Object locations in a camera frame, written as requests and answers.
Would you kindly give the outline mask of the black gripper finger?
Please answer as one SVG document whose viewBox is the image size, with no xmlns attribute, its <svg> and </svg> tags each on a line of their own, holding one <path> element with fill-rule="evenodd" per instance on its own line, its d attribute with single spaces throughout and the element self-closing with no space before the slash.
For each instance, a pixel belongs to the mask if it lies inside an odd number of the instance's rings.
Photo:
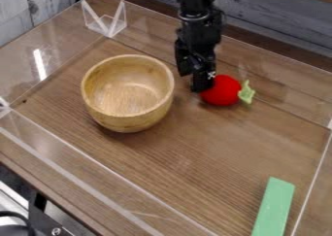
<svg viewBox="0 0 332 236">
<path fill-rule="evenodd" d="M 192 83 L 190 89 L 200 93 L 213 86 L 214 61 L 212 58 L 202 58 L 198 55 L 190 55 Z"/>
<path fill-rule="evenodd" d="M 174 41 L 174 61 L 177 72 L 181 77 L 193 73 L 193 62 L 190 52 L 180 40 Z"/>
</svg>

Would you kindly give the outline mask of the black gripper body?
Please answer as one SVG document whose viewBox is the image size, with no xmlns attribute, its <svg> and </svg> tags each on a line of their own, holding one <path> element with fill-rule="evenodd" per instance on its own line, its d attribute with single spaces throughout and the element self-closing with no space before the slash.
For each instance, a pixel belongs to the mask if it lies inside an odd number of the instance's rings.
<svg viewBox="0 0 332 236">
<path fill-rule="evenodd" d="M 214 47 L 221 40 L 224 12 L 220 9 L 206 9 L 194 14 L 178 11 L 177 15 L 180 27 L 176 29 L 174 55 L 214 57 Z"/>
</svg>

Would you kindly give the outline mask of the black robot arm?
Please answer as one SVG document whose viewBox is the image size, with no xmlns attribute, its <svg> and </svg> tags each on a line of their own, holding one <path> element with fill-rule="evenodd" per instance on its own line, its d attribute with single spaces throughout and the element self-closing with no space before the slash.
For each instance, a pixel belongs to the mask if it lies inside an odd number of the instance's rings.
<svg viewBox="0 0 332 236">
<path fill-rule="evenodd" d="M 176 0 L 181 26 L 176 29 L 174 60 L 181 77 L 190 75 L 190 90 L 213 86 L 214 46 L 221 40 L 222 11 L 214 0 Z"/>
</svg>

